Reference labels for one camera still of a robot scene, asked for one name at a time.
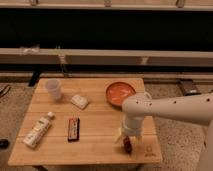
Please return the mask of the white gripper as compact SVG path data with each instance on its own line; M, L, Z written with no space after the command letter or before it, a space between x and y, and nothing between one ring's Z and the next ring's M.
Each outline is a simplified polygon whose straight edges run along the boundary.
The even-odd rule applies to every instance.
M121 124L122 134L126 136L134 136L138 147L142 144L142 121L142 117L130 117L125 115ZM114 143L118 143L121 140L122 134L116 134Z

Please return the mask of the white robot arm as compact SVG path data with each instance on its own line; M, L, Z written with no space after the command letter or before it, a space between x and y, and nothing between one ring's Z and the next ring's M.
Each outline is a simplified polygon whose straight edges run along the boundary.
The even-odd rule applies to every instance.
M125 115L116 139L140 137L145 116L207 126L196 171L213 171L213 93L162 99L152 99L148 92L136 93L123 101L122 111Z

